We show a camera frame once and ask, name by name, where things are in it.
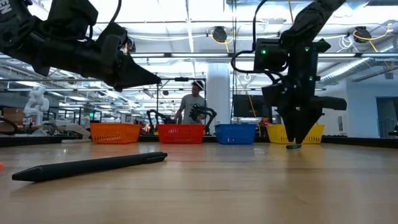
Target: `wooden table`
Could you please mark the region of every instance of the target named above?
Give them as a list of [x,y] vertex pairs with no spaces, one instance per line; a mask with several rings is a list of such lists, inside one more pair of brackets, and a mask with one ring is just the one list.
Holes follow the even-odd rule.
[[[40,184],[53,162],[168,152],[167,162]],[[0,148],[1,224],[397,223],[398,151],[284,146],[57,144]]]

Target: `marker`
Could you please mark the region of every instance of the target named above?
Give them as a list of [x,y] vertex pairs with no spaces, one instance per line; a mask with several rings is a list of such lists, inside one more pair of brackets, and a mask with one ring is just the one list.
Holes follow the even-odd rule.
[[301,145],[287,145],[286,149],[300,149]]
[[118,156],[103,159],[90,159],[85,161],[63,162],[35,166],[12,175],[13,180],[42,182],[76,175],[89,174],[113,170],[128,166],[162,162],[167,153],[151,152],[132,156]]

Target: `person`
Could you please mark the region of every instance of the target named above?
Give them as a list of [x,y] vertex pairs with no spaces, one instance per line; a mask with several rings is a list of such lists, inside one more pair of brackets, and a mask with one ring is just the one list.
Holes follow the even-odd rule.
[[201,124],[201,121],[206,117],[205,115],[199,115],[197,120],[194,121],[191,117],[189,117],[189,114],[191,112],[192,106],[195,104],[206,106],[205,99],[199,95],[202,90],[203,83],[201,81],[195,81],[192,83],[192,93],[185,95],[182,98],[180,109],[178,109],[176,112],[174,120],[177,120],[177,118],[181,116],[182,111],[184,111],[182,124]]

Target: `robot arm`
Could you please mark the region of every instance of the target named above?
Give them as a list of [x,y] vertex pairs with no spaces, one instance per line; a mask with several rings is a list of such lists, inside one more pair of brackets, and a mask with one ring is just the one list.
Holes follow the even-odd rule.
[[322,30],[331,15],[346,0],[316,0],[301,10],[292,27],[282,33],[281,46],[291,49],[300,42],[310,44]]
[[31,0],[0,1],[0,52],[31,64],[43,76],[55,67],[98,78],[117,91],[160,83],[159,77],[120,51],[128,36],[114,22],[118,12],[94,41],[98,11],[89,0],[53,0],[46,21],[32,16],[30,5]]
[[194,121],[196,121],[198,119],[198,116],[201,114],[208,115],[210,117],[209,121],[205,125],[205,132],[207,135],[209,135],[210,134],[210,124],[211,124],[211,122],[213,122],[214,118],[217,116],[217,112],[215,112],[211,108],[207,108],[207,107],[195,104],[192,106],[189,116]]
[[[261,1],[256,12],[266,2]],[[304,8],[296,17],[292,27],[283,32],[279,40],[255,39],[253,32],[253,48],[255,51],[254,70],[245,73],[265,73],[273,85],[262,88],[262,95],[268,106],[276,106],[277,112],[284,120],[287,139],[301,144],[312,126],[323,114],[323,108],[345,110],[344,99],[315,96],[318,53],[326,52],[330,44],[323,39],[317,43],[312,41],[326,24],[327,20],[345,0],[316,0]],[[237,53],[232,61],[235,66]],[[288,67],[286,76],[283,72]]]
[[147,115],[149,119],[150,130],[152,132],[154,131],[154,124],[152,123],[152,119],[150,118],[151,113],[155,113],[156,126],[159,125],[159,117],[162,118],[164,124],[175,124],[175,121],[171,119],[169,116],[159,113],[156,110],[149,110],[147,111]]

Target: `plastic basket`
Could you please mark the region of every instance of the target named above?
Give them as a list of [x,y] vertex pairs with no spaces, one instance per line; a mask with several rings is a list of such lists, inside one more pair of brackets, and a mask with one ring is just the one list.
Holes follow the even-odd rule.
[[[314,125],[305,137],[303,144],[320,144],[323,136],[324,127],[325,125]],[[295,144],[295,142],[289,142],[287,140],[285,126],[283,124],[274,124],[267,126],[267,131],[269,140],[272,143]]]
[[161,143],[200,144],[203,140],[203,124],[160,124],[159,141]]
[[218,124],[216,137],[220,144],[253,144],[255,124]]
[[91,138],[97,144],[127,144],[138,141],[141,125],[123,123],[91,123]]

